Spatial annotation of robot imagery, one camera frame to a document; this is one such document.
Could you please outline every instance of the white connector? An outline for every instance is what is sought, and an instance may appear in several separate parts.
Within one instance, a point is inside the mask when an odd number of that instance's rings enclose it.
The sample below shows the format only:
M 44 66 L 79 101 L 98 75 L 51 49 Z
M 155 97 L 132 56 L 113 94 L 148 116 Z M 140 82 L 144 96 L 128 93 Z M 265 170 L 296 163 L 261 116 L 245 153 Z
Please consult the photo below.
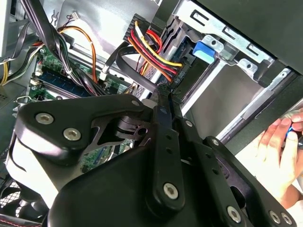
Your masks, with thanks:
M 71 15 L 74 20 L 79 20 L 79 18 L 80 18 L 76 11 L 73 11 L 73 13 Z

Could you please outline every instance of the hand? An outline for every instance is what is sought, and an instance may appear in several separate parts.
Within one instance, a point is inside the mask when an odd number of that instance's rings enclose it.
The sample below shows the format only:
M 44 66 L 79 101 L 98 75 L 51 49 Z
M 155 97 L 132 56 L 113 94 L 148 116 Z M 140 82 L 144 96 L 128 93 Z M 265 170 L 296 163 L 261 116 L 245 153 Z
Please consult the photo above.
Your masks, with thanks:
M 299 199 L 300 194 L 292 183 L 303 171 L 303 151 L 297 150 L 295 132 L 288 133 L 281 153 L 291 123 L 287 118 L 278 119 L 252 142 L 260 164 L 256 177 L 285 208 L 293 206 Z
M 298 114 L 294 114 L 291 117 L 291 120 L 293 122 L 292 128 L 295 131 L 303 131 L 303 108 L 300 109 L 300 112 Z

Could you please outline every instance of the yellow wire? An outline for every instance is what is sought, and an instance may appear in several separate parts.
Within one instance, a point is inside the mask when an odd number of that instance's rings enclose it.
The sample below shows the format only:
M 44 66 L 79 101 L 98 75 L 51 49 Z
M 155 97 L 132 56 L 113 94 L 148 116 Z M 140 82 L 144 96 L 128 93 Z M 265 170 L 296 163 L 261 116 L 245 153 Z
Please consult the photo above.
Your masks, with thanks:
M 135 21 L 135 26 L 136 28 L 140 29 L 139 26 L 138 26 L 138 21 Z M 168 65 L 172 65 L 172 66 L 179 66 L 179 67 L 182 67 L 182 64 L 181 63 L 174 63 L 174 62 L 170 62 L 170 61 L 167 61 L 163 58 L 161 58 L 149 45 L 148 43 L 146 42 L 146 40 L 144 39 L 144 36 L 141 36 L 140 39 L 142 40 L 144 46 L 150 51 L 152 52 L 152 54 L 158 58 L 161 62 L 165 63 L 165 64 L 168 64 Z
M 146 63 L 146 64 L 144 65 L 144 68 L 143 68 L 143 70 L 142 70 L 142 76 L 144 75 L 144 73 L 145 73 L 145 71 L 146 71 L 146 69 L 147 69 L 147 66 L 148 66 L 148 63 Z
M 3 64 L 3 77 L 0 83 L 0 86 L 2 86 L 8 79 L 9 74 L 9 68 L 7 62 Z

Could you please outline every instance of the fan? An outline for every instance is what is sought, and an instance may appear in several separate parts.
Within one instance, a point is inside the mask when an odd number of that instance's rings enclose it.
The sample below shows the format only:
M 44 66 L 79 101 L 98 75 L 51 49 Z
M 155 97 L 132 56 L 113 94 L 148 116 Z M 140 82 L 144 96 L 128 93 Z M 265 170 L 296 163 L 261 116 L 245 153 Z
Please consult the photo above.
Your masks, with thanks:
M 7 203 L 0 209 L 0 213 L 11 217 L 18 217 L 29 221 L 42 222 L 48 213 L 48 207 L 42 197 L 35 191 L 16 182 L 18 187 L 2 187 L 1 201 Z

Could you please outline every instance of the cable clip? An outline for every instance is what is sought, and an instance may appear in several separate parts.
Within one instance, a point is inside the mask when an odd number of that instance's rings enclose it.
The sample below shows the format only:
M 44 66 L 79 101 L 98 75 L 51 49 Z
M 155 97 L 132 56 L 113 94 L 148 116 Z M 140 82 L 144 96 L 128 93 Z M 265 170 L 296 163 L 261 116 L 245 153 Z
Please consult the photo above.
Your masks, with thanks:
M 72 69 L 69 71 L 65 71 L 67 74 L 71 74 L 72 73 Z

